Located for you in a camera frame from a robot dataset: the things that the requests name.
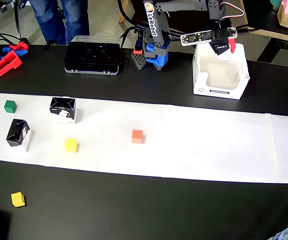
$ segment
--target white cardboard box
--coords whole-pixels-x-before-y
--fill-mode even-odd
[[[236,43],[235,52],[222,60],[218,59],[209,43],[196,45],[193,58],[194,94],[240,99],[248,80],[243,44]]]

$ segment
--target yellow cube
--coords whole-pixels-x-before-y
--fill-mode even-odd
[[[66,152],[77,152],[77,140],[74,138],[67,138],[65,144]]]
[[[13,193],[12,201],[15,207],[21,207],[26,205],[24,195],[21,192]]]

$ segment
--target person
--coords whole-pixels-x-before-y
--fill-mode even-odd
[[[57,0],[30,0],[46,42],[55,40],[65,45],[77,35],[89,35],[88,0],[61,0],[66,28]]]

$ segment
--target black and white box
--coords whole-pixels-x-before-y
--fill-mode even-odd
[[[76,100],[74,98],[53,97],[50,112],[56,123],[74,124],[77,116]]]
[[[6,140],[11,147],[26,152],[32,133],[26,120],[14,119]]]

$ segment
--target table surface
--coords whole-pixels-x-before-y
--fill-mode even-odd
[[[288,28],[279,25],[277,12],[273,11],[269,0],[240,0],[245,10],[248,26],[255,34],[288,41]]]
[[[66,46],[31,46],[0,77],[0,93],[58,95],[288,115],[288,67],[248,62],[241,100],[192,94],[192,55],[170,53],[162,71],[130,62],[117,76],[64,72]],[[125,49],[129,57],[130,50]],[[21,191],[27,206],[15,208]],[[0,161],[0,210],[9,240],[259,239],[288,226],[288,184],[108,174]]]
[[[64,71],[67,46],[34,45],[24,64],[0,77],[0,93],[69,96],[288,116],[288,66],[248,61],[250,81],[240,100],[193,94],[192,54],[170,52],[162,71],[137,70],[124,49],[126,67],[116,76]]]

